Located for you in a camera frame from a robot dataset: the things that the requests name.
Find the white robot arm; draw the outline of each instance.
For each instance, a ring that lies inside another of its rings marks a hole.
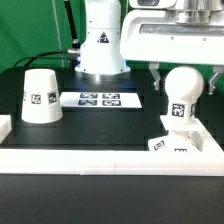
[[[125,77],[130,69],[120,55],[120,1],[85,0],[85,7],[86,40],[77,75],[97,81]]]

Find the white rounded object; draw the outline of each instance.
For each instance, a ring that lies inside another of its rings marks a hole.
[[[190,66],[173,69],[166,77],[165,90],[169,98],[196,102],[204,87],[201,73]]]
[[[25,72],[22,119],[42,124],[62,118],[55,71],[30,69]]]

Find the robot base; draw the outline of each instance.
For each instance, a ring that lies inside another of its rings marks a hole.
[[[116,74],[92,74],[83,72],[80,66],[75,68],[75,76],[82,79],[88,79],[91,81],[117,81],[121,79],[129,79],[130,78],[131,69],[126,66],[126,68],[120,73]]]

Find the black table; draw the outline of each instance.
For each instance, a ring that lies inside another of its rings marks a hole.
[[[0,114],[13,130],[1,148],[148,150],[166,134],[159,115],[167,96],[148,71],[131,79],[94,83],[55,68],[59,92],[136,92],[142,109],[63,108],[63,119],[33,125],[21,120],[24,69],[0,76]],[[203,95],[196,117],[223,147],[224,96]],[[223,223],[224,178],[179,176],[0,175],[0,223]]]

